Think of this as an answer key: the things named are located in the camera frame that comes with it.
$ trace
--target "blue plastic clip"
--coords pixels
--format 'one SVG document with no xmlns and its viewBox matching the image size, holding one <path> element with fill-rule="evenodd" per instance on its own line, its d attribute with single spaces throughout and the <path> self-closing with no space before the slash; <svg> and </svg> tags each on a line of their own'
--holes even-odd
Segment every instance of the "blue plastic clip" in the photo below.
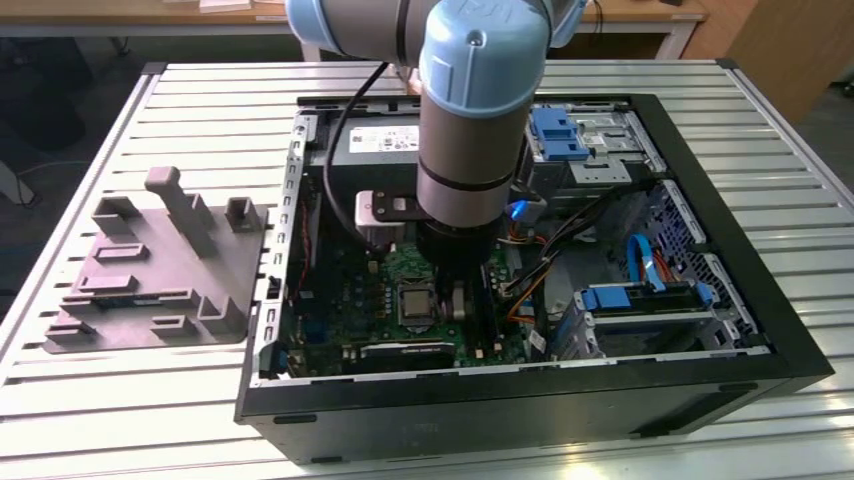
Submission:
<svg viewBox="0 0 854 480">
<path fill-rule="evenodd" d="M 697 293 L 700 294 L 700 298 L 704 301 L 704 305 L 710 307 L 716 301 L 716 296 L 714 296 L 714 293 L 712 292 L 712 287 L 704 282 L 698 282 L 696 288 L 697 288 Z"/>
<path fill-rule="evenodd" d="M 525 213 L 525 210 L 529 208 L 529 202 L 525 200 L 520 200 L 513 205 L 513 210 L 510 211 L 510 218 L 514 222 L 520 221 L 520 217 Z"/>
<path fill-rule="evenodd" d="M 629 280 L 632 282 L 641 281 L 641 272 L 638 271 L 638 250 L 641 250 L 641 260 L 644 261 L 646 280 L 653 284 L 654 291 L 664 292 L 666 287 L 665 282 L 662 282 L 662 279 L 658 276 L 658 270 L 656 269 L 650 240 L 640 233 L 636 233 L 629 237 L 629 248 L 626 250 L 626 259 L 629 260 Z"/>
<path fill-rule="evenodd" d="M 600 302 L 597 302 L 597 294 L 593 290 L 582 290 L 582 302 L 585 303 L 585 309 L 593 311 L 600 308 Z"/>
<path fill-rule="evenodd" d="M 629 308 L 629 293 L 625 287 L 596 287 L 597 301 L 602 308 Z"/>
<path fill-rule="evenodd" d="M 588 160 L 590 150 L 578 141 L 578 125 L 564 108 L 533 109 L 532 126 L 544 144 L 544 160 Z"/>
</svg>

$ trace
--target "orange wire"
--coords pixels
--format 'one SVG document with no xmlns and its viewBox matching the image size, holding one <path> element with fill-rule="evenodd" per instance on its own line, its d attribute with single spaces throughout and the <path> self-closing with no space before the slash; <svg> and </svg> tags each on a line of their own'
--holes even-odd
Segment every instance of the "orange wire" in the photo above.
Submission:
<svg viewBox="0 0 854 480">
<path fill-rule="evenodd" d="M 660 253 L 656 253 L 653 254 L 653 259 L 656 260 L 656 265 L 661 270 L 660 273 L 662 277 L 665 277 L 665 281 L 673 282 L 674 281 L 673 273 L 670 272 L 670 267 L 668 266 L 668 262 L 665 262 L 665 258 L 661 256 Z"/>
<path fill-rule="evenodd" d="M 509 322 L 516 322 L 516 323 L 536 323 L 533 318 L 529 317 L 510 317 L 508 319 Z"/>
<path fill-rule="evenodd" d="M 522 303 L 525 302 L 525 299 L 532 296 L 532 293 L 534 292 L 534 289 L 537 288 L 537 286 L 544 282 L 544 280 L 549 276 L 549 272 L 552 272 L 552 268 L 544 272 L 544 274 L 537 278 L 537 280 L 534 280 L 534 282 L 532 282 L 532 285 L 529 285 L 529 288 L 525 289 L 525 293 L 522 293 L 522 297 L 520 298 L 520 301 L 517 302 L 517 304 L 510 309 L 510 313 L 508 314 L 508 318 L 509 319 L 517 316 L 517 311 L 520 310 L 520 307 L 522 306 Z"/>
</svg>

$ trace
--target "motherboard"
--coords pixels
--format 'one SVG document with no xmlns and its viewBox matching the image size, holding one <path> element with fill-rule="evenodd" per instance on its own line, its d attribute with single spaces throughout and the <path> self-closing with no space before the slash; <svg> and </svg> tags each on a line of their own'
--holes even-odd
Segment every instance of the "motherboard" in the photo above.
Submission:
<svg viewBox="0 0 854 480">
<path fill-rule="evenodd" d="M 302 292 L 301 303 L 309 305 L 299 316 L 309 375 L 409 370 L 413 362 L 423 369 L 526 362 L 525 331 L 516 324 L 501 325 L 494 352 L 474 351 L 465 322 L 448 320 L 439 311 L 434 268 L 415 244 L 401 244 L 382 262 L 346 248 L 331 257 L 318 269 L 326 273 L 313 282 L 323 285 L 318 297 L 306 299 L 307 291 Z M 506 311 L 500 285 L 512 275 L 501 244 L 486 269 L 498 316 Z"/>
</svg>

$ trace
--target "white label sticker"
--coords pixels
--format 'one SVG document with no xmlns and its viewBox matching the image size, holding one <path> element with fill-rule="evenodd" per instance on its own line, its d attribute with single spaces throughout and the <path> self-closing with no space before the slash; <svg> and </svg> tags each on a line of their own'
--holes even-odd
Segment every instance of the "white label sticker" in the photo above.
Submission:
<svg viewBox="0 0 854 480">
<path fill-rule="evenodd" d="M 532 342 L 532 345 L 534 345 L 534 348 L 537 348 L 541 353 L 546 353 L 546 339 L 537 332 L 537 330 L 532 330 L 532 334 L 529 335 L 529 342 Z"/>
<path fill-rule="evenodd" d="M 350 131 L 350 153 L 418 151 L 418 125 L 357 127 Z"/>
</svg>

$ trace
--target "black cable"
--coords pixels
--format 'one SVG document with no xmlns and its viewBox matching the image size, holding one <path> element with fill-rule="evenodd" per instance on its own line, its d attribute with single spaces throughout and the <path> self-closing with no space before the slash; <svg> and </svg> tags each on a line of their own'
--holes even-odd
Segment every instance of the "black cable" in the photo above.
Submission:
<svg viewBox="0 0 854 480">
<path fill-rule="evenodd" d="M 345 211 L 345 208 L 338 202 L 335 195 L 333 194 L 333 183 L 330 181 L 330 171 L 333 170 L 335 150 L 338 149 L 338 142 L 342 138 L 342 132 L 345 131 L 345 123 L 347 123 L 347 117 L 350 117 L 353 110 L 357 108 L 357 103 L 359 103 L 359 100 L 365 96 L 365 93 L 369 91 L 369 89 L 377 82 L 377 79 L 381 77 L 387 67 L 389 67 L 389 62 L 383 62 L 379 64 L 379 67 L 377 67 L 377 70 L 374 71 L 369 79 L 365 81 L 365 84 L 362 85 L 362 87 L 359 87 L 359 90 L 357 91 L 355 95 L 350 99 L 350 102 L 347 103 L 347 106 L 345 107 L 345 111 L 342 112 L 342 115 L 338 118 L 338 123 L 335 124 L 335 129 L 333 130 L 333 138 L 330 141 L 331 142 L 330 151 L 326 156 L 326 163 L 323 164 L 323 190 L 326 192 L 326 198 L 327 198 L 327 201 L 330 202 L 330 207 L 333 208 L 333 212 L 338 217 L 338 221 L 341 222 L 342 227 L 345 227 L 345 230 L 347 230 L 347 233 L 350 233 L 353 238 L 362 244 L 365 249 L 375 255 L 383 255 L 387 252 L 385 249 L 378 248 L 375 245 L 373 245 L 371 242 L 369 242 L 369 240 L 365 238 L 359 230 L 357 230 L 357 227 L 350 217 L 347 216 L 347 212 Z"/>
<path fill-rule="evenodd" d="M 528 269 L 528 271 L 505 287 L 505 291 L 510 291 L 522 285 L 528 280 L 537 278 L 544 269 L 552 266 L 558 255 L 564 251 L 562 243 L 568 240 L 573 240 L 576 235 L 588 230 L 600 220 L 600 217 L 608 210 L 612 201 L 617 200 L 622 195 L 636 193 L 653 188 L 657 184 L 656 179 L 644 180 L 632 185 L 624 185 L 613 187 L 600 197 L 597 197 L 582 209 L 576 212 L 570 218 L 566 219 L 564 224 L 558 227 L 556 234 L 544 245 L 540 252 L 538 262 Z"/>
<path fill-rule="evenodd" d="M 593 4 L 597 7 L 597 24 L 593 28 L 593 34 L 590 35 L 592 45 L 600 41 L 605 30 L 605 14 L 602 12 L 602 4 L 600 3 L 600 0 L 593 0 Z"/>
</svg>

